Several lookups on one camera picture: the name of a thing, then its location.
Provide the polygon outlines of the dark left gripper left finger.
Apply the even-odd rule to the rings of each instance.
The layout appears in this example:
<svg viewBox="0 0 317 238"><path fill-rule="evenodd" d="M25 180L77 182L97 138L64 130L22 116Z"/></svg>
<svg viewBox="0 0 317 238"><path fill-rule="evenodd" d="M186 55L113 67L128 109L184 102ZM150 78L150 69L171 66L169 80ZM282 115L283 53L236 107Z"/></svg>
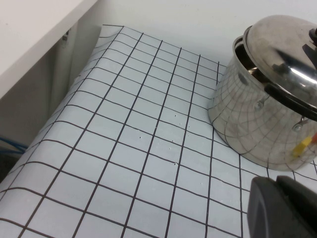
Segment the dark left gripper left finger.
<svg viewBox="0 0 317 238"><path fill-rule="evenodd" d="M252 238L304 238L305 225L275 181L252 179L247 212Z"/></svg>

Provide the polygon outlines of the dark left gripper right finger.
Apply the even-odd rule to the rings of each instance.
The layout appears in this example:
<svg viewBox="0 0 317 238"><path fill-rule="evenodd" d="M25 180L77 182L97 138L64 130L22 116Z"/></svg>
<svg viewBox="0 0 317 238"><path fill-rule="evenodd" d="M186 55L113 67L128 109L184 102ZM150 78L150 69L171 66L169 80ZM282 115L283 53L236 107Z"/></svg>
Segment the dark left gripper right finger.
<svg viewBox="0 0 317 238"><path fill-rule="evenodd" d="M296 220L302 228L296 228L296 233L304 235L307 232L310 237L317 236L317 194L287 176L278 176L276 179L278 187L290 204Z"/></svg>

